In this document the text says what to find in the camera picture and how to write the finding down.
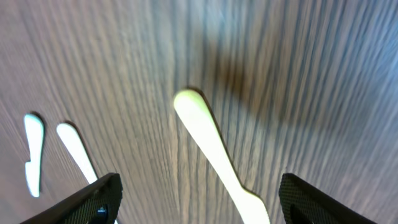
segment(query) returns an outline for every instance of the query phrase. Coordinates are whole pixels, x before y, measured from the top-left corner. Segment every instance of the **black object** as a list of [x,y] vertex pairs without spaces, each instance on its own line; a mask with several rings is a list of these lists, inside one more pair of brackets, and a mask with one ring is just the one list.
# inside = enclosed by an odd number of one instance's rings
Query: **black object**
[[374,223],[294,174],[284,174],[279,200],[286,224]]
[[119,174],[109,173],[22,224],[112,224],[122,200]]

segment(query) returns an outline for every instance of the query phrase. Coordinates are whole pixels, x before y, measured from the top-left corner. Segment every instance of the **brown wood plank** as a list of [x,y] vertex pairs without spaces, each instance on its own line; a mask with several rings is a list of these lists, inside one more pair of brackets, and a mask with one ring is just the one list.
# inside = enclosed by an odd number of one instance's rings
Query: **brown wood plank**
[[[120,223],[241,223],[172,108],[201,89],[244,186],[284,223],[293,172],[378,223],[398,222],[395,1],[0,2],[0,220],[86,181],[55,128],[79,128],[99,176],[119,172]],[[39,198],[23,115],[45,120]]]

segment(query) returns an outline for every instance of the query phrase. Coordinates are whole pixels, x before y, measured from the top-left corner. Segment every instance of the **white spatula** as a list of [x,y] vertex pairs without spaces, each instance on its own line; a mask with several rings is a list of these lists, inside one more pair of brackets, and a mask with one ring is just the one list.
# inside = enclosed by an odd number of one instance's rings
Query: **white spatula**
[[30,161],[25,163],[26,182],[30,194],[33,197],[39,197],[44,125],[42,120],[34,114],[25,115],[24,124],[30,154]]
[[174,108],[221,181],[224,183],[245,224],[270,223],[262,200],[245,190],[229,161],[215,121],[201,95],[183,90],[174,98]]
[[61,123],[57,126],[57,133],[68,152],[77,163],[77,166],[86,177],[88,183],[92,184],[97,181],[97,175],[95,174],[93,165],[91,165],[77,130],[68,123]]

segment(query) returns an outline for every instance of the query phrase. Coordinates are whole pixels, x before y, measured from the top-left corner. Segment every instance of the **white plastic tool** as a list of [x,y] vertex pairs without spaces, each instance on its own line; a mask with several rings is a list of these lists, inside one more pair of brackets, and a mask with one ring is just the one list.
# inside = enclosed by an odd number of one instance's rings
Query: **white plastic tool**
[[61,123],[57,126],[57,133],[68,152],[77,163],[77,166],[86,177],[88,184],[92,184],[93,182],[97,181],[97,175],[95,174],[93,165],[91,165],[86,149],[77,130],[68,123]]
[[34,114],[25,115],[24,123],[30,153],[30,161],[25,163],[26,182],[30,194],[33,197],[39,197],[44,124],[42,120]]
[[245,224],[270,223],[262,200],[245,190],[236,176],[218,133],[215,121],[201,95],[183,90],[174,98],[174,108],[221,181]]

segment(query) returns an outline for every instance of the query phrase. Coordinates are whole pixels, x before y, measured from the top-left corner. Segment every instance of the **wood grain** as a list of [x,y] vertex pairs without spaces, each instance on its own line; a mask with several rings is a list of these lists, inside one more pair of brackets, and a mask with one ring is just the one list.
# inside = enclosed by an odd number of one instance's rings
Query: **wood grain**
[[[99,176],[121,174],[120,223],[241,223],[172,108],[199,88],[236,172],[284,223],[293,172],[378,223],[398,222],[396,1],[0,2],[0,219],[87,183],[55,128],[79,128]],[[23,115],[46,123],[40,198]]]

